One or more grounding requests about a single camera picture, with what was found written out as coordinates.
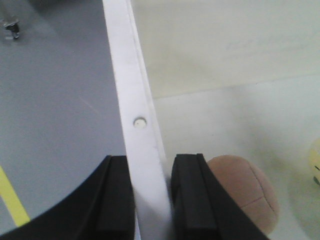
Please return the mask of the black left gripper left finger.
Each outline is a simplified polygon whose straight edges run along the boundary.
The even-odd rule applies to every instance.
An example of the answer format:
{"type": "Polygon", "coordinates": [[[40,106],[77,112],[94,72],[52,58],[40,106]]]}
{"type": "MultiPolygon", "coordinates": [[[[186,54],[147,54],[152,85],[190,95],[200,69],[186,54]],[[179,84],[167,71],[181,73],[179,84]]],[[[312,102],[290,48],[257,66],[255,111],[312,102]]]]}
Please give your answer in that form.
{"type": "Polygon", "coordinates": [[[2,240],[133,240],[135,200],[127,157],[106,156],[72,193],[2,240]]]}

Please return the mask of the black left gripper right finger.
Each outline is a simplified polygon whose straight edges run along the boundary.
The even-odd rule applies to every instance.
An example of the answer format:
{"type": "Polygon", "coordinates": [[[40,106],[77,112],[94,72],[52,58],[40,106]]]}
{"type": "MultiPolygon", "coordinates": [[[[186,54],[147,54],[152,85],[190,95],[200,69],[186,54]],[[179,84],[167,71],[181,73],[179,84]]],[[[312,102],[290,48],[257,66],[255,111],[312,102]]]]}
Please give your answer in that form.
{"type": "Polygon", "coordinates": [[[201,153],[176,155],[170,185],[176,239],[268,239],[219,183],[201,153]]]}

